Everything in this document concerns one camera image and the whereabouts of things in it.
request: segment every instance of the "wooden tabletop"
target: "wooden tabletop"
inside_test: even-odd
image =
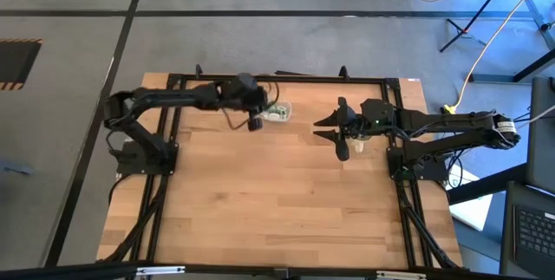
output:
[[[142,85],[164,88],[168,74],[145,74]],[[405,108],[426,112],[418,80],[401,79]],[[187,87],[199,83],[190,81]],[[399,206],[386,161],[388,141],[373,137],[362,153],[340,162],[333,144],[312,134],[343,96],[360,112],[378,85],[279,83],[280,100],[292,105],[286,123],[265,122],[260,131],[232,131],[221,112],[183,108],[180,152],[170,177],[155,261],[290,267],[407,267]],[[140,122],[155,131],[159,109]],[[243,113],[230,113],[232,122]],[[172,114],[168,115],[168,125]],[[145,176],[114,191],[98,258],[104,258],[133,227]],[[445,193],[419,182],[428,229],[461,265]],[[418,234],[413,227],[417,261]],[[143,239],[141,256],[146,253]]]

